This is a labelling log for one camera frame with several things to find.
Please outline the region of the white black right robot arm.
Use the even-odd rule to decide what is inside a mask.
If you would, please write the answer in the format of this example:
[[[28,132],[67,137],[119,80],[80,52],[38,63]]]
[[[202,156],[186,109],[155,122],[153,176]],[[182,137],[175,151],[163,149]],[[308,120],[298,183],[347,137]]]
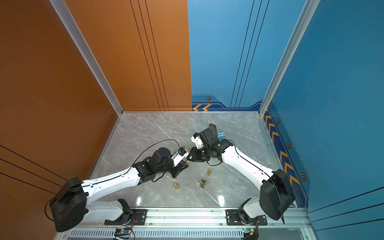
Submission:
[[[275,221],[284,221],[285,211],[296,200],[287,173],[282,169],[274,171],[255,162],[238,150],[231,140],[203,143],[197,137],[192,138],[192,142],[195,146],[188,156],[191,162],[207,162],[210,158],[216,158],[235,168],[259,189],[258,199],[249,198],[239,207],[239,218],[243,224],[252,225],[257,217],[264,215]]]

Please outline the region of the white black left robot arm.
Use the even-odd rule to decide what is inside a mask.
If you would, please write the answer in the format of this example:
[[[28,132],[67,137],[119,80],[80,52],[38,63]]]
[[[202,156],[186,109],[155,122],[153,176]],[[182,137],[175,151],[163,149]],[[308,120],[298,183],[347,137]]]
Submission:
[[[188,154],[183,147],[174,154],[167,148],[159,148],[152,156],[135,161],[123,171],[92,180],[69,179],[49,201],[56,231],[65,232],[80,223],[96,220],[112,225],[128,223],[132,211],[126,200],[104,203],[99,199],[125,188],[155,182],[158,174],[177,177],[188,167],[184,160]]]

